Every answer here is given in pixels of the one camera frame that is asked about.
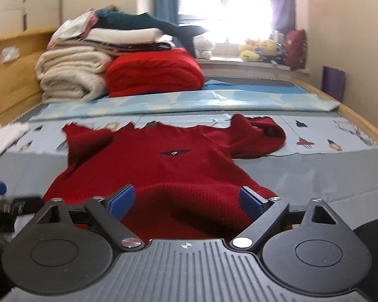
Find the cream folded blanket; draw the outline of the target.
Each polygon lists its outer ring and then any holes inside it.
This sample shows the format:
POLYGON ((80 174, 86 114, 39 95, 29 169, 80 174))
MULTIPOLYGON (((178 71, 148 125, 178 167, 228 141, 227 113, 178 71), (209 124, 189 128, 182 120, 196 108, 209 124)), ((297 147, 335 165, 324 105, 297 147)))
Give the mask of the cream folded blanket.
POLYGON ((42 101, 85 102, 105 96, 105 71, 111 63, 109 55, 90 46, 46 51, 35 66, 42 101))

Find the white cloth on bed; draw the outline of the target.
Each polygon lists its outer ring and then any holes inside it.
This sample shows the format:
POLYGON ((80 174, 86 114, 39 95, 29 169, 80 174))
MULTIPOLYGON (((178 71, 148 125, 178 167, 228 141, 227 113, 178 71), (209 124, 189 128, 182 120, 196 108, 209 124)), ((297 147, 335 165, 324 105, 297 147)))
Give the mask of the white cloth on bed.
POLYGON ((0 126, 0 156, 30 129, 28 123, 10 123, 0 126))

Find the dark red cushion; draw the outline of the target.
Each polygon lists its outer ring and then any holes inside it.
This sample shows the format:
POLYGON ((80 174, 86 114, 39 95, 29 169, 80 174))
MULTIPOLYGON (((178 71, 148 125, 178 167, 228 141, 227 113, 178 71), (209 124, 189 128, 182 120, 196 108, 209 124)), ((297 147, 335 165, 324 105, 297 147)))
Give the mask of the dark red cushion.
POLYGON ((307 56, 306 31, 291 30, 285 37, 284 64, 291 70, 304 69, 307 56))

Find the purple curtain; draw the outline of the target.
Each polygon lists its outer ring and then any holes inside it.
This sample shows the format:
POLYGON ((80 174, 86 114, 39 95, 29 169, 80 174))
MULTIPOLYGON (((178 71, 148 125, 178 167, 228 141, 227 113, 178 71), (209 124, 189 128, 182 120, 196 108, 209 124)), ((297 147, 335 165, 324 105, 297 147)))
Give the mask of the purple curtain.
POLYGON ((270 0, 272 5, 272 29, 284 35, 296 29, 295 0, 270 0))

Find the white plush toy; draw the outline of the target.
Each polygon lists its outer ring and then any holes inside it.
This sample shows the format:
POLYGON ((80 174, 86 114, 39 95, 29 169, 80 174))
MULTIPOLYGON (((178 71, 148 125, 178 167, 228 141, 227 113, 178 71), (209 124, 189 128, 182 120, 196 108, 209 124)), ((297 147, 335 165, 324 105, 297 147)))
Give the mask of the white plush toy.
POLYGON ((212 58, 212 51, 214 50, 215 45, 209 38, 204 35, 195 36, 193 44, 197 59, 210 60, 212 58))

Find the wooden bed frame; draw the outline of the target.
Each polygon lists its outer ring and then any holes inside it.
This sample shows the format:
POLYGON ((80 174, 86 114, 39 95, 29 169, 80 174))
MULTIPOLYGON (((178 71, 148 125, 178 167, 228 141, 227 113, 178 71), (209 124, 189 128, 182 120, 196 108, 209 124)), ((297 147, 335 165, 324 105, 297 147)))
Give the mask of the wooden bed frame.
POLYGON ((0 54, 7 47, 19 49, 19 58, 0 64, 0 125, 12 122, 41 102, 35 65, 53 32, 54 28, 43 28, 0 34, 0 54))

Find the window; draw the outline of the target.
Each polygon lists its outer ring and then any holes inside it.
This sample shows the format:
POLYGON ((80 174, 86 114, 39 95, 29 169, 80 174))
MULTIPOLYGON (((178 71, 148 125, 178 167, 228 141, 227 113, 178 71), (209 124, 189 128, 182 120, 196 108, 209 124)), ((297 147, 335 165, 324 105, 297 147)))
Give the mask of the window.
POLYGON ((215 43, 244 44, 272 32, 270 0, 179 0, 179 24, 199 25, 215 43))

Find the yellow plush toys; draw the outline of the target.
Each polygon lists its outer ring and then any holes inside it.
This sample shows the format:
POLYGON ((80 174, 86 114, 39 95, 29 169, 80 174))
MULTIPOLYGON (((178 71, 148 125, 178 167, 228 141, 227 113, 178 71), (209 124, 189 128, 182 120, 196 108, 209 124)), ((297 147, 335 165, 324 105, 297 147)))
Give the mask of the yellow plush toys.
POLYGON ((240 46, 240 59, 247 62, 262 62, 278 56, 278 45, 271 39, 247 39, 240 46))

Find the grey printed bed sheet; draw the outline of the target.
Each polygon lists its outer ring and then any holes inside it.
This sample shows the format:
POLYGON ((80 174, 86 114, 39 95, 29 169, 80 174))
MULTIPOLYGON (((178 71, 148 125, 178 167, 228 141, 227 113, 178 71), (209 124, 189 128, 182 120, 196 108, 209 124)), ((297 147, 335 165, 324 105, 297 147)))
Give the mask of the grey printed bed sheet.
POLYGON ((320 198, 356 228, 378 219, 378 145, 347 120, 311 116, 180 116, 81 119, 32 124, 0 156, 11 196, 82 204, 126 185, 136 191, 126 226, 143 239, 241 231, 248 187, 291 205, 320 198))

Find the purple box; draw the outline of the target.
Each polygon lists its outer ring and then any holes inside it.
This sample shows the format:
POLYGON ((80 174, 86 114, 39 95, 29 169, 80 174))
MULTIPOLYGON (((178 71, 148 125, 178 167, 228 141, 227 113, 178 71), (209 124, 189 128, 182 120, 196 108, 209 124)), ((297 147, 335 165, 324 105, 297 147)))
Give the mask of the purple box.
POLYGON ((342 102, 345 91, 345 72, 324 66, 322 68, 321 90, 335 100, 342 102))

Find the dark red knit sweater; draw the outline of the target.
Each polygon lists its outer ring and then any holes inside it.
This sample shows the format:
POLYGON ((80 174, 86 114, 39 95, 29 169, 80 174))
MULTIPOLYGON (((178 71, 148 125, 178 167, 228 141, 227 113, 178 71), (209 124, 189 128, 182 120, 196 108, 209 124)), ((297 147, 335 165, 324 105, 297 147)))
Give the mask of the dark red knit sweater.
POLYGON ((260 186, 235 161, 279 150, 286 135, 269 117, 232 116, 227 128, 179 128, 132 124, 113 132, 75 123, 64 126, 68 166, 44 200, 81 204, 132 185, 136 200, 123 224, 143 241, 150 239, 231 239, 249 224, 239 193, 260 186))

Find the bright red folded blanket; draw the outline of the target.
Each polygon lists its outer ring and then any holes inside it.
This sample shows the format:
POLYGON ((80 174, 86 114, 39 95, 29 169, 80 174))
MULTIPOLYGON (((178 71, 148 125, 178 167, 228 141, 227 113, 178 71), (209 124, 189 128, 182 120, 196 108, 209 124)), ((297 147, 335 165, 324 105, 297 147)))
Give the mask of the bright red folded blanket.
POLYGON ((183 48, 119 56, 105 78, 110 97, 196 91, 205 83, 198 62, 183 48))

